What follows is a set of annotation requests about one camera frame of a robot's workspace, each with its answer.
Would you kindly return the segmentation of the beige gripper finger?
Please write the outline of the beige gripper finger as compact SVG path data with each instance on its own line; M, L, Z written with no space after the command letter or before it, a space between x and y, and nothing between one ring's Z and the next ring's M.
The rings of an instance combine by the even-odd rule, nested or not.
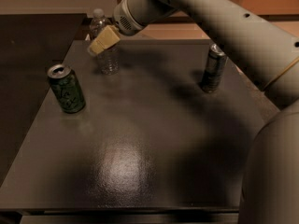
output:
M88 47L92 56L97 56L103 51L110 49L121 40L119 30L114 25L106 26Z

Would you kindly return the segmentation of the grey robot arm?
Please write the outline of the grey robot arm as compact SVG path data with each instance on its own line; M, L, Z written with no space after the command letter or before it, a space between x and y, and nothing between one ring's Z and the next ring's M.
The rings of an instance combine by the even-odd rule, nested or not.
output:
M279 108L250 148L238 224L299 224L299 38L230 0L122 0L88 51L181 10Z

